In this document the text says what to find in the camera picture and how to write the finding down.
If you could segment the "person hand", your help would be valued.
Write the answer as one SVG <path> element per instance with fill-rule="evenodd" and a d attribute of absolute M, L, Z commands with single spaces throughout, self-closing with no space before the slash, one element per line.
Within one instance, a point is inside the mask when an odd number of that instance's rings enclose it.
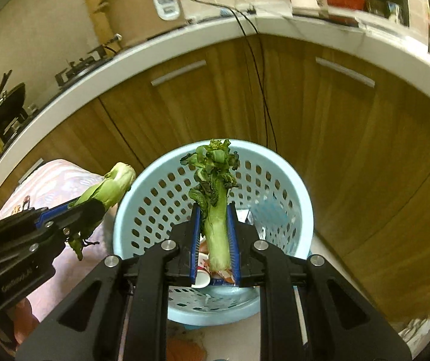
<path fill-rule="evenodd" d="M 8 309 L 8 317 L 13 322 L 14 339 L 21 345 L 39 325 L 39 320 L 32 312 L 32 304 L 27 298 Z"/>

